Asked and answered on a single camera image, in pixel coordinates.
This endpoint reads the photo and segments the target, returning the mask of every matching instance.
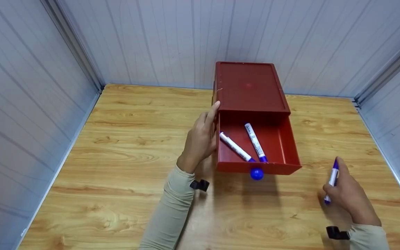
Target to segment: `marker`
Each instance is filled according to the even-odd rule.
[[[330,184],[332,186],[336,185],[336,179],[337,179],[338,172],[339,172],[339,165],[338,165],[338,161],[337,160],[338,160],[337,158],[334,160],[333,170],[331,172],[330,180],[328,181],[328,184]],[[325,196],[324,202],[327,205],[331,203],[331,199],[330,199],[330,197],[328,195]]]
[[[220,139],[222,139],[225,144],[227,144],[237,155],[240,155],[246,161],[256,161],[254,160],[251,155],[248,155],[241,147],[239,147],[235,142],[233,142],[228,136],[226,136],[223,132],[220,132]]]
[[[254,146],[254,149],[256,149],[257,155],[259,156],[259,160],[261,163],[267,163],[268,159],[265,156],[265,153],[263,152],[262,146],[260,146],[259,139],[257,139],[256,133],[254,133],[254,130],[252,129],[251,124],[247,123],[245,124],[246,131],[248,132],[249,138],[251,139],[252,145]]]

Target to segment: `black wrist strap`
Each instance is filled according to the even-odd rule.
[[[333,240],[349,240],[350,234],[347,231],[339,231],[337,226],[327,226],[327,234]]]
[[[201,179],[199,182],[194,180],[193,182],[191,182],[189,186],[194,190],[199,189],[206,192],[206,190],[208,190],[209,187],[209,182],[203,179]]]

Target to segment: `red drawer box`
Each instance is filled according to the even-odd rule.
[[[249,173],[260,167],[265,174],[292,174],[301,168],[289,122],[290,110],[273,64],[217,62],[213,102],[217,115],[217,171]],[[258,162],[245,130],[251,123],[268,162]],[[247,162],[219,139],[220,131],[257,162]]]

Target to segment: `table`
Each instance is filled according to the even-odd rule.
[[[19,249],[137,249],[211,90],[108,84]],[[325,227],[349,216],[322,209],[317,193],[335,156],[371,199],[392,249],[400,249],[400,187],[345,98],[287,95],[302,169],[290,176],[210,171],[178,249],[332,249]]]

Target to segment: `long sleeve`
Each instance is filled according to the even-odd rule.
[[[194,199],[194,190],[189,187],[194,177],[177,166],[169,173],[160,203],[144,231],[140,250],[175,248]]]
[[[389,250],[387,236],[380,226],[353,224],[350,234],[350,250]]]

